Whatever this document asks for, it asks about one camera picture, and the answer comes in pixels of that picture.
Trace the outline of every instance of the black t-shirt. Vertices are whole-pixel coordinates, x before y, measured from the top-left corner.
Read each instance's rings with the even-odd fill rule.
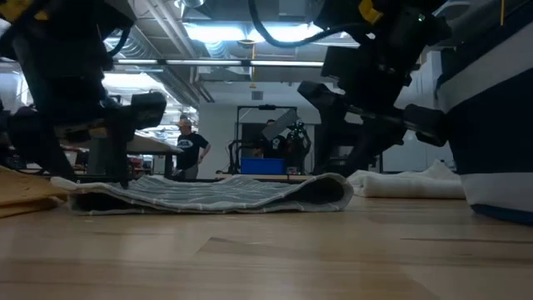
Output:
[[[176,169],[187,170],[197,164],[200,148],[205,148],[207,145],[209,142],[198,133],[181,135],[177,139],[177,147],[183,150],[183,153],[177,156]]]
[[[286,139],[278,135],[270,141],[270,147],[263,149],[264,158],[283,158],[283,152],[285,151]]]

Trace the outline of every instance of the black cable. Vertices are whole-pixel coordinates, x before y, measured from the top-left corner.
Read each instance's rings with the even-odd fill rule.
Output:
[[[0,37],[0,53],[4,53],[4,49],[11,47],[12,40],[15,38],[17,32],[27,23],[31,22],[35,15],[41,12],[45,6],[52,0],[35,0],[28,6],[21,15],[12,22],[11,26]]]
[[[259,19],[259,12],[257,11],[257,5],[255,0],[248,0],[248,8],[250,9],[250,15],[252,17],[253,26],[256,28],[257,32],[261,34],[261,36],[265,39],[267,43],[279,48],[296,48],[319,41],[336,33],[342,33],[355,28],[366,29],[368,27],[368,25],[365,23],[344,24],[329,28],[323,32],[317,33],[314,36],[305,38],[301,41],[281,42],[273,38],[272,35],[267,31],[265,26],[262,24],[261,20]]]
[[[114,57],[122,50],[124,45],[126,45],[127,38],[129,38],[131,31],[132,31],[131,28],[126,28],[122,30],[122,35],[120,36],[120,39],[118,40],[117,45],[115,45],[115,47],[107,53],[109,54],[109,56]]]

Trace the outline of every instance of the blue box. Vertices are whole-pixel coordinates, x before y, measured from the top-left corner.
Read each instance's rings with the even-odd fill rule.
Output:
[[[241,158],[241,174],[286,174],[285,159]]]

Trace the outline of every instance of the white cloth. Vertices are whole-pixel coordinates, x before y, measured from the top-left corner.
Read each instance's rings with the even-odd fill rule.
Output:
[[[438,161],[419,173],[385,175],[357,171],[348,178],[348,182],[355,194],[361,197],[466,199],[459,176]]]

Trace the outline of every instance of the ceiling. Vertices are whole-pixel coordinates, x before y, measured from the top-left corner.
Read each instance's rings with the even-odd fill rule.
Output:
[[[256,0],[262,21],[265,23],[303,23],[306,20],[306,4],[311,0]],[[509,7],[523,0],[507,0]],[[146,39],[160,55],[161,58],[212,58],[206,44],[191,40],[187,36],[185,25],[194,24],[234,24],[238,23],[245,28],[251,28],[250,17],[247,11],[247,0],[206,0],[198,8],[179,8],[174,0],[129,0],[133,11],[137,15],[138,34]],[[440,43],[437,47],[451,47],[462,43],[467,38],[479,33],[483,28],[497,23],[500,17],[500,0],[470,0],[470,8],[460,17],[449,21],[454,30],[454,37]],[[353,45],[350,37],[336,35],[322,40],[324,43]],[[326,55],[326,46],[311,44],[296,49],[280,49],[265,42],[255,44],[252,51],[250,47],[243,47],[238,42],[225,42],[224,53],[230,58],[252,58],[261,60],[292,60],[292,61],[322,61]],[[173,90],[179,95],[184,104],[197,107],[198,102],[243,103],[250,101],[250,82],[257,82],[258,89],[263,85],[269,89],[265,92],[266,100],[272,102],[291,101],[291,97],[283,97],[287,88],[294,89],[297,84],[288,87],[286,83],[298,83],[302,80],[322,81],[327,79],[320,76],[319,69],[288,68],[288,67],[263,67],[256,68],[253,76],[250,70],[231,68],[192,69],[189,67],[173,67],[173,72],[181,79],[181,86]]]

